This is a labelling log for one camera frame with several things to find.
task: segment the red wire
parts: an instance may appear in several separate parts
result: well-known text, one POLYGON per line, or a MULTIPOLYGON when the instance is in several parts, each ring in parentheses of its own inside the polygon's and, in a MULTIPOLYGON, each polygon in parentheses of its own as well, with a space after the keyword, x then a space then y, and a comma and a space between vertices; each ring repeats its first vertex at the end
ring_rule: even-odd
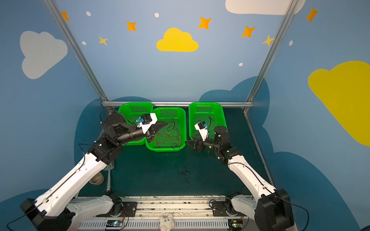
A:
POLYGON ((123 215, 123 218, 122 218, 122 226, 123 226, 123 221, 125 220, 125 217, 126 217, 126 209, 124 208, 125 210, 125 214, 123 215))

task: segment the orange wire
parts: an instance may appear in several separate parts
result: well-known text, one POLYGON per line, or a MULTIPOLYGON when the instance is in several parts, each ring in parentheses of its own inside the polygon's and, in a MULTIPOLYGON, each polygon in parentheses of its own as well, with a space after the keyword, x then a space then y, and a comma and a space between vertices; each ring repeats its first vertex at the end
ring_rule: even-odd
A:
POLYGON ((126 209, 124 208, 125 210, 125 214, 123 215, 123 218, 122 218, 122 226, 123 226, 123 221, 125 220, 125 217, 126 217, 126 209))
POLYGON ((170 135, 170 134, 168 134, 168 133, 161 133, 161 132, 158 132, 157 134, 155 134, 153 141, 154 141, 156 144, 161 144, 161 143, 166 142, 168 138, 169 138, 171 141, 181 141, 181 139, 179 139, 178 137, 176 137, 176 136, 174 136, 174 135, 170 135), (157 141, 157 135, 166 136, 166 138, 165 138, 165 140, 164 140, 164 141, 162 141, 162 142, 158 142, 158 141, 157 141))

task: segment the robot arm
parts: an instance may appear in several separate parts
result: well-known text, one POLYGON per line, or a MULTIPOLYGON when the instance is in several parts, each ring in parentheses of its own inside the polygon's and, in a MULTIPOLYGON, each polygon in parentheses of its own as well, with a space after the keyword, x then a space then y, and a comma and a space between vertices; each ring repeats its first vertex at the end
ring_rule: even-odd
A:
POLYGON ((167 122, 157 122, 155 113, 143 114, 137 126, 126 124, 119 113, 110 114, 101 124, 103 136, 50 190, 37 199, 27 199, 21 209, 39 231, 77 230, 86 218, 119 212, 121 199, 114 194, 80 204, 68 204, 82 187, 122 152, 122 144, 146 137, 149 142, 167 122))
POLYGON ((249 216, 256 221, 260 230, 296 230, 288 193, 283 189, 277 190, 266 182, 238 150, 231 146, 226 127, 215 127, 215 139, 208 137, 208 127, 205 122, 196 124, 195 128, 201 137, 185 143, 194 151, 213 150, 220 162, 241 179, 255 198, 251 200, 243 195, 234 196, 230 199, 228 212, 230 214, 241 212, 249 216))

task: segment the black cable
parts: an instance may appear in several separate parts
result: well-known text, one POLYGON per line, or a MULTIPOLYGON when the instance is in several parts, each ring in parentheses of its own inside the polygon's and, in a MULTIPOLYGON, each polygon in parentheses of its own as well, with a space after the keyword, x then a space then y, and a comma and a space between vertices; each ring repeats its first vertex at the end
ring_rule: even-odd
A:
MULTIPOLYGON (((77 170, 80 170, 81 169, 81 167, 85 164, 85 152, 84 152, 84 150, 82 149, 82 147, 81 147, 81 145, 93 145, 93 143, 92 144, 86 144, 86 143, 79 143, 78 144, 78 146, 81 148, 81 150, 82 150, 82 153, 83 153, 83 155, 84 155, 84 160, 82 161, 82 164, 81 164, 81 166, 77 169, 77 170)), ((49 199, 65 182, 67 182, 67 180, 69 180, 74 174, 76 173, 76 171, 74 172, 74 173, 72 173, 72 175, 70 175, 61 185, 59 185, 47 198, 45 198, 45 199, 49 199)), ((40 205, 42 205, 42 203, 43 202, 41 202, 37 207, 35 207, 35 208, 33 208, 32 210, 30 210, 29 212, 27 212, 26 214, 24 214, 23 216, 21 216, 21 217, 19 217, 19 218, 17 218, 17 219, 15 219, 14 221, 11 221, 11 222, 9 222, 7 225, 6 225, 6 227, 8 228, 8 230, 11 230, 11 231, 14 231, 14 230, 12 230, 11 228, 9 228, 9 224, 11 224, 11 223, 13 223, 13 222, 15 222, 15 221, 17 221, 17 220, 19 220, 19 219, 21 219, 22 217, 24 217, 24 216, 26 216, 28 213, 30 213, 31 211, 33 211, 34 209, 37 209, 40 205)))
POLYGON ((126 222, 125 226, 123 226, 120 230, 122 230, 123 228, 125 228, 127 226, 127 224, 128 224, 128 221, 130 220, 130 217, 128 216, 128 214, 127 213, 125 213, 125 214, 127 215, 127 222, 126 222))
POLYGON ((307 209, 303 208, 302 206, 299 206, 299 205, 293 204, 293 203, 292 203, 292 202, 290 202, 290 201, 284 200, 283 198, 278 197, 278 196, 276 196, 276 195, 274 195, 274 196, 275 196, 276 198, 279 198, 279 199, 281 199, 281 200, 285 201, 285 202, 288 202, 288 203, 289 203, 289 204, 291 204, 291 205, 294 205, 294 206, 296 206, 296 207, 302 208, 302 209, 304 209, 304 210, 306 211, 306 213, 307 213, 307 222, 306 222, 306 226, 301 230, 301 231, 305 231, 305 230, 307 229, 308 222, 310 221, 310 214, 308 213, 307 209))
POLYGON ((212 202, 212 201, 216 201, 216 200, 210 200, 210 201, 208 202, 208 205, 209 205, 212 209, 216 209, 216 208, 212 207, 212 205, 211 205, 211 202, 212 202))
MULTIPOLYGON (((245 166, 245 167, 247 167, 252 173, 253 173, 253 175, 257 178, 257 180, 260 182, 260 184, 267 190, 267 191, 269 191, 269 193, 271 193, 272 194, 272 192, 267 188, 267 187, 265 187, 265 185, 259 180, 259 178, 257 177, 257 175, 254 173, 254 171, 252 171, 252 169, 250 169, 248 166, 246 166, 245 164, 242 164, 242 163, 238 163, 238 162, 233 162, 233 163, 230 163, 230 164, 228 164, 228 165, 231 165, 231 164, 241 164, 241 165, 243 165, 243 166, 245 166)), ((307 211, 307 209, 305 209, 305 208, 303 208, 303 207, 301 207, 301 206, 299 206, 299 205, 296 205, 296 204, 293 204, 293 203, 291 203, 291 202, 289 202, 289 201, 287 201, 287 200, 284 200, 283 198, 281 198, 281 197, 277 197, 276 195, 274 195, 276 198, 279 198, 279 199, 281 199, 281 200, 283 200, 283 201, 286 201, 286 202, 288 202, 289 204, 291 204, 291 205, 294 205, 294 206, 296 206, 296 207, 299 207, 299 208, 302 208, 302 209, 304 209, 305 211, 306 211, 306 213, 307 213, 307 223, 306 223, 306 226, 304 227, 304 229, 302 229, 301 231, 305 231, 306 230, 306 228, 307 228, 307 226, 308 226, 308 222, 309 222, 309 220, 310 220, 310 214, 308 213, 308 211, 307 211)))
POLYGON ((254 171, 252 170, 252 169, 250 169, 248 166, 246 166, 245 164, 242 164, 242 163, 239 163, 239 162, 233 162, 233 163, 230 163, 230 164, 228 164, 228 165, 231 165, 231 164, 241 164, 241 165, 243 165, 244 167, 246 167, 247 169, 249 169, 252 173, 253 173, 253 175, 257 178, 257 180, 260 182, 260 184, 262 185, 262 186, 264 186, 264 184, 262 184, 262 182, 259 180, 259 178, 257 177, 257 175, 254 173, 254 171))
MULTIPOLYGON (((103 122, 103 120, 101 119, 101 114, 102 114, 103 112, 107 111, 107 110, 109 110, 109 109, 105 109, 105 110, 103 110, 103 111, 100 113, 99 118, 100 118, 100 121, 101 121, 101 122, 103 122)), ((123 116, 123 118, 124 118, 125 120, 127 120, 127 121, 128 121, 130 124, 132 124, 133 126, 136 126, 136 125, 137 125, 137 124, 132 123, 130 120, 128 120, 124 115, 122 115, 122 116, 123 116)))
POLYGON ((247 227, 248 223, 249 223, 249 217, 248 217, 248 221, 247 221, 247 223, 245 224, 245 226, 244 226, 244 227, 242 228, 242 230, 240 230, 240 231, 243 231, 243 230, 245 229, 245 227, 247 227))
POLYGON ((182 135, 180 134, 180 131, 178 128, 176 128, 176 120, 175 118, 172 118, 170 119, 169 121, 167 121, 168 125, 166 125, 164 128, 162 128, 163 130, 167 130, 167 133, 164 132, 164 133, 160 133, 160 131, 162 130, 159 130, 157 134, 160 134, 160 135, 164 135, 165 136, 165 140, 163 142, 157 142, 157 139, 156 139, 156 135, 154 136, 154 139, 153 141, 156 143, 156 145, 159 147, 159 148, 162 148, 161 147, 161 144, 164 143, 165 145, 167 145, 167 143, 165 143, 167 141, 167 139, 170 137, 170 136, 173 136, 175 138, 177 138, 177 140, 172 140, 170 138, 169 142, 172 141, 172 143, 170 144, 171 148, 175 151, 179 151, 180 150, 180 146, 181 146, 181 140, 182 140, 182 135), (174 132, 177 132, 177 135, 172 135, 170 134, 172 131, 174 132))
POLYGON ((210 120, 212 120, 218 126, 217 122, 214 119, 212 119, 210 116, 208 116, 208 117, 209 117, 210 120))
MULTIPOLYGON (((93 143, 92 144, 86 144, 86 143, 79 143, 78 144, 78 146, 82 150, 82 154, 84 155, 84 160, 82 161, 81 166, 77 170, 80 170, 81 169, 81 167, 85 164, 85 159, 86 159, 85 152, 82 149, 81 145, 93 145, 93 143)), ((62 185, 64 185, 64 183, 67 182, 67 180, 69 180, 75 173, 76 173, 76 171, 74 173, 72 173, 72 175, 70 175, 61 185, 59 185, 46 199, 49 199, 54 194, 54 192, 56 192, 62 185)))
POLYGON ((9 222, 8 224, 6 224, 6 227, 7 227, 7 229, 8 230, 10 230, 10 231, 14 231, 13 229, 11 229, 10 227, 9 227, 9 225, 11 224, 11 223, 13 223, 13 222, 15 222, 15 221, 18 221, 19 219, 21 219, 22 217, 24 217, 24 216, 26 216, 28 213, 30 213, 30 212, 32 212, 33 210, 35 210, 35 209, 37 209, 40 205, 42 205, 43 203, 41 202, 38 206, 36 206, 35 208, 33 208, 33 209, 31 209, 30 211, 28 211, 27 213, 25 213, 23 216, 20 216, 20 217, 18 217, 17 219, 15 219, 14 221, 11 221, 11 222, 9 222))

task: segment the yellow star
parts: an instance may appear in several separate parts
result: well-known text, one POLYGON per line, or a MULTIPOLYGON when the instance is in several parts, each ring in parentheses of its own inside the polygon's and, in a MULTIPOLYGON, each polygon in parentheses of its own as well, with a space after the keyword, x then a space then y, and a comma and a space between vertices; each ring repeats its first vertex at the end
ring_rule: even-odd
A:
POLYGON ((209 19, 204 19, 201 17, 201 24, 199 25, 198 29, 200 28, 206 28, 208 30, 208 24, 211 21, 211 18, 209 19))
POLYGON ((245 31, 244 31, 244 34, 242 35, 242 37, 244 36, 248 36, 249 38, 252 36, 252 32, 255 28, 249 28, 249 27, 245 27, 245 31))
POLYGON ((100 42, 99 43, 104 43, 107 46, 107 44, 105 43, 106 40, 107 40, 107 38, 106 39, 100 38, 100 42))
POLYGON ((271 41, 274 40, 274 39, 275 38, 270 38, 270 35, 267 35, 267 40, 264 41, 262 44, 267 43, 270 46, 271 41))
POLYGON ((129 31, 129 30, 136 31, 136 29, 135 29, 135 24, 136 24, 136 23, 129 23, 128 21, 126 21, 126 22, 127 22, 127 24, 128 24, 128 29, 127 29, 127 31, 129 31))
POLYGON ((62 12, 62 16, 65 20, 67 21, 70 21, 69 18, 67 17, 67 11, 66 12, 62 12))
POLYGON ((313 17, 315 17, 315 15, 316 15, 318 12, 319 12, 319 11, 315 11, 315 10, 312 8, 312 10, 311 10, 310 14, 306 17, 306 19, 309 19, 309 20, 310 20, 310 22, 312 22, 313 17))

